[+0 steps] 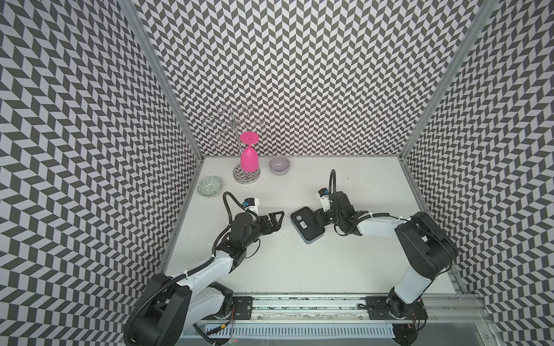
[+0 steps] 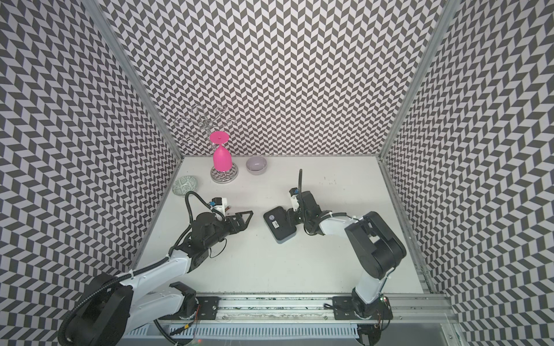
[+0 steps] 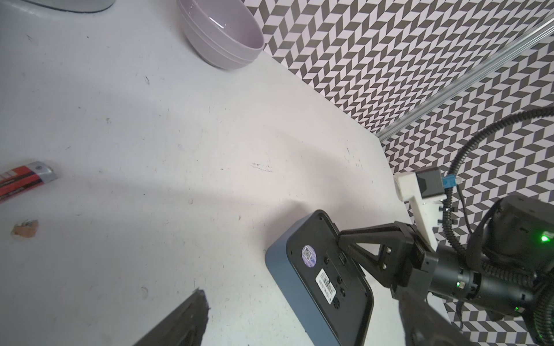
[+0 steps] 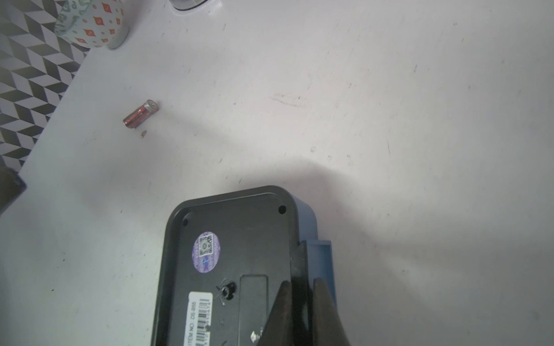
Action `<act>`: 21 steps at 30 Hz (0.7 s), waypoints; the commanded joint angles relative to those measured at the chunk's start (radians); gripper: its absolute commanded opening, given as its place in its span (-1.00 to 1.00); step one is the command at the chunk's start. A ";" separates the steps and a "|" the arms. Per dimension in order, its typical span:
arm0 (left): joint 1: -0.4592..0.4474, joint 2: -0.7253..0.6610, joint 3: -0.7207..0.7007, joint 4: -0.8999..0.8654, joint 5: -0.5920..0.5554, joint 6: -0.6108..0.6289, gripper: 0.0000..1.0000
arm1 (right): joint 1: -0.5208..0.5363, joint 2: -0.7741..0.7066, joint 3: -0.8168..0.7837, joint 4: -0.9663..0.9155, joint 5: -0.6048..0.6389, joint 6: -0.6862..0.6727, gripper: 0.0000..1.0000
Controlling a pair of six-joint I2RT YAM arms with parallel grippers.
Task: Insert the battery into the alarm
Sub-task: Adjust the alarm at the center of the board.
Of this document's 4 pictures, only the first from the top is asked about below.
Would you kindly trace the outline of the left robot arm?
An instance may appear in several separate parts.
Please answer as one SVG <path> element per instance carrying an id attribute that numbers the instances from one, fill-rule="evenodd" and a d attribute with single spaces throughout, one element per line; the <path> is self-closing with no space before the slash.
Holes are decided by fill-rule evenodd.
<path id="1" fill-rule="evenodd" d="M 281 229 L 285 213 L 256 216 L 247 210 L 218 235 L 205 262 L 179 274 L 154 275 L 123 327 L 125 345 L 174 345 L 204 317 L 229 315 L 232 291 L 218 280 L 246 259 L 247 248 Z"/>

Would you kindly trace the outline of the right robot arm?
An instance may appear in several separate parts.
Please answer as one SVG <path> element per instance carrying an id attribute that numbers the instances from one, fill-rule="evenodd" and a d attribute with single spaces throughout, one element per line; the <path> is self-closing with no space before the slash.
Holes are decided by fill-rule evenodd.
<path id="1" fill-rule="evenodd" d="M 409 267 L 385 300 L 390 317 L 405 319 L 421 309 L 423 293 L 451 269 L 459 253 L 447 232 L 428 213 L 420 211 L 402 218 L 356 211 L 342 191 L 322 188 L 318 195 L 321 209 L 315 215 L 320 226 L 331 224 L 340 236 L 378 236 L 401 245 Z"/>

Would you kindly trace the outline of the blue alarm clock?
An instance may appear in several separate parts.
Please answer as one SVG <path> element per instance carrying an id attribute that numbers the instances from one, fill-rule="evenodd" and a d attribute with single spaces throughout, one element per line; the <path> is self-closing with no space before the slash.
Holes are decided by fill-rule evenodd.
<path id="1" fill-rule="evenodd" d="M 320 239 L 325 233 L 325 228 L 317 222 L 315 212 L 309 207 L 295 211 L 290 219 L 302 240 L 308 245 Z"/>

